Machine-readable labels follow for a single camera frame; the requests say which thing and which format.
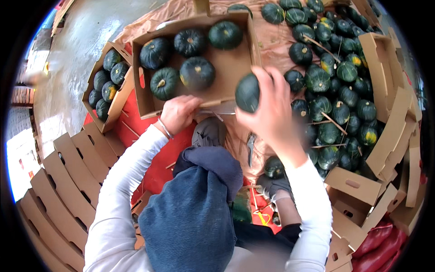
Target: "gray sneaker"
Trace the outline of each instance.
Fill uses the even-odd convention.
[[[227,127],[217,117],[208,117],[196,125],[192,146],[223,146]]]

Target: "red bag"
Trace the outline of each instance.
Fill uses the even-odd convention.
[[[403,231],[394,227],[378,248],[359,259],[352,259],[353,272],[377,272],[400,249],[406,238]]]
[[[360,258],[366,253],[376,249],[393,230],[393,224],[390,222],[380,221],[378,225],[370,230],[364,242],[359,246],[357,251],[352,254],[352,258]]]

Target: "wet floor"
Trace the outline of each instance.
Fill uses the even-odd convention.
[[[81,102],[94,63],[106,41],[166,0],[76,0],[61,33],[51,44],[49,80],[35,93],[33,110],[38,126],[38,145],[45,158],[53,140],[81,130],[86,108]]]

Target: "white sleeve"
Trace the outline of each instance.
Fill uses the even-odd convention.
[[[109,171],[100,190],[95,220],[89,228],[83,271],[110,271],[121,259],[135,254],[131,196],[151,160],[167,142],[166,136],[150,125]]]
[[[301,167],[286,170],[286,173],[302,219],[302,231],[285,271],[323,272],[332,230],[331,202],[324,183],[309,159]]]

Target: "silver bracelet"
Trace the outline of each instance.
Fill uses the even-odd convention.
[[[164,132],[169,136],[169,138],[173,139],[174,137],[167,131],[167,128],[164,126],[162,120],[160,120],[160,117],[157,117],[157,121],[159,121],[160,126],[164,129]]]

